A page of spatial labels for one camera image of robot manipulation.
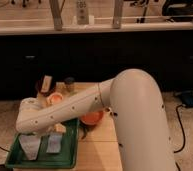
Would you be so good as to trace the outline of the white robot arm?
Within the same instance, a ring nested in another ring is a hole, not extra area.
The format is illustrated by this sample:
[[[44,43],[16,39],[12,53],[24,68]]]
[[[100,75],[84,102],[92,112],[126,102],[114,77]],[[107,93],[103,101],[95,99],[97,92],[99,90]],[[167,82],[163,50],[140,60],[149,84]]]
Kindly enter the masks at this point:
[[[141,69],[126,69],[40,110],[23,99],[16,130],[32,133],[109,107],[123,171],[177,171],[162,94]]]

